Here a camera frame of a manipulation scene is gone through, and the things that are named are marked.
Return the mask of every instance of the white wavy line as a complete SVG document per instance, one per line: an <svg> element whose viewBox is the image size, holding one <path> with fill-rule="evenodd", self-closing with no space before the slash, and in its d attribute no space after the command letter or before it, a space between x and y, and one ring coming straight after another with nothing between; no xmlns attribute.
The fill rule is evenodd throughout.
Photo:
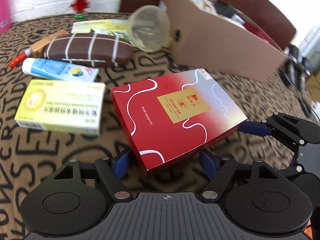
<svg viewBox="0 0 320 240"><path fill-rule="evenodd" d="M142 92L147 92L147 91L155 90L155 89L158 87L158 83L157 83L156 81L154 81L154 80L152 80L152 79L147 79L147 80L152 81L152 82L155 84L155 86L154 86L153 88L149 88L149 89L142 90L142 91L139 91L139 92L135 93L133 96L130 97L130 99L129 99L128 103L127 103L127 113L128 113L128 116L130 117L130 119L131 119L131 121L133 122L133 125L134 125L134 129L133 129L133 131L132 131L132 133L131 133L131 136L134 135L134 133L135 133L135 131L136 131L136 123L134 122L134 120L132 119L131 115L129 114L129 103L130 103L130 100L131 100L135 95L138 95L138 94L140 94L140 93L142 93Z"/></svg>
<svg viewBox="0 0 320 240"><path fill-rule="evenodd" d="M194 126L196 126L196 125L201 125L201 126L203 127L204 131L205 131L205 140L204 140L204 142L206 142L206 141L207 141L207 130L205 129L205 127L204 127L202 124L200 124L200 123L195 123L195 124L190 125L190 126L184 126L184 124L185 124L186 122L188 122L189 119L190 119L190 118L188 118L187 120L185 120L185 121L183 122L182 127L185 128L185 129L189 129L189 128L192 128L192 127L194 127Z"/></svg>
<svg viewBox="0 0 320 240"><path fill-rule="evenodd" d="M160 156L162 163L164 163L164 158L163 158L162 154L156 150L144 150L144 151L140 151L139 153L140 153L140 155L144 155L144 154L148 154L148 153L156 153Z"/></svg>
<svg viewBox="0 0 320 240"><path fill-rule="evenodd" d="M215 83L213 86L212 86L212 88L211 88L211 91L212 91L212 93L213 93L213 95L215 96L215 98L217 98L217 96L215 95L215 93L213 92L213 87L215 86L215 85L217 85L218 83ZM219 101L220 101L220 104L223 106L223 108L226 110L225 112L224 112L224 116L226 117L226 118L228 118L229 120L232 120L232 119L234 119L234 117L233 118L229 118L229 117L227 117L227 108L222 104L222 101L219 99L219 98L217 98Z"/></svg>
<svg viewBox="0 0 320 240"><path fill-rule="evenodd" d="M184 88L185 86L192 86L192 85L195 85L195 84L198 83L198 75L197 75L197 72L198 72L198 69L196 69L196 71L195 71L196 82L193 83L193 84L184 84L184 85L181 87L181 90L183 90L183 88Z"/></svg>
<svg viewBox="0 0 320 240"><path fill-rule="evenodd" d="M129 87L129 90L127 90L127 91L113 91L113 92L114 92L114 93L115 93L115 92L128 93L128 92L131 90L130 84L128 84L128 87Z"/></svg>

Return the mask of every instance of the yellow medicine box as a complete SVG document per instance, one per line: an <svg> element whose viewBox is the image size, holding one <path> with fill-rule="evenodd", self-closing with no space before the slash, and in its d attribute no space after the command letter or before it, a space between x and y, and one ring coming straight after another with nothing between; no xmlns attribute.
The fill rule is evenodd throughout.
<svg viewBox="0 0 320 240"><path fill-rule="evenodd" d="M31 80L15 121L21 127L100 135L104 83Z"/></svg>

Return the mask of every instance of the tube cap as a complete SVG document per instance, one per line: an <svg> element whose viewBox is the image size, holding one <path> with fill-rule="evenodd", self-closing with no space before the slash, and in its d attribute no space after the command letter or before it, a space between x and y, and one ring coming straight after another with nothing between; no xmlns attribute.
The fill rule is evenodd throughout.
<svg viewBox="0 0 320 240"><path fill-rule="evenodd" d="M22 72L26 75L32 75L31 74L31 67L36 59L35 58L26 58L22 64Z"/></svg>

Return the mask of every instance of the brown box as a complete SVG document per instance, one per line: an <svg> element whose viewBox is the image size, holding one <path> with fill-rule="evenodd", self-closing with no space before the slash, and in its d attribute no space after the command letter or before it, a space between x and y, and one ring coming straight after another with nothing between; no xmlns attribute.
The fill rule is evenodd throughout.
<svg viewBox="0 0 320 240"><path fill-rule="evenodd" d="M307 79L306 89L308 90L312 101L320 102L320 73Z"/></svg>
<svg viewBox="0 0 320 240"><path fill-rule="evenodd" d="M60 31L57 31L56 33L53 33L53 34L47 36L47 37L44 37L43 39L37 41L35 44L32 44L30 46L31 51L32 51L32 56L35 58L43 57L45 46L47 46L50 43L50 41L52 41L54 38L61 36L61 35L64 35L64 34L69 34L69 33L65 30L60 30Z"/></svg>
<svg viewBox="0 0 320 240"><path fill-rule="evenodd" d="M287 59L279 46L273 47L249 31L199 9L189 0L160 3L171 22L170 51L178 65L264 81ZM178 41L174 38L177 30Z"/></svg>

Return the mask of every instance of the pink bag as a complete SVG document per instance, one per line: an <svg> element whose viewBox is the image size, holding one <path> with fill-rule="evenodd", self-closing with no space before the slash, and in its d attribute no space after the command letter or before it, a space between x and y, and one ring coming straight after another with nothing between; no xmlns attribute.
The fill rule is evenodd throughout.
<svg viewBox="0 0 320 240"><path fill-rule="evenodd" d="M0 34L11 26L8 0L0 0Z"/></svg>

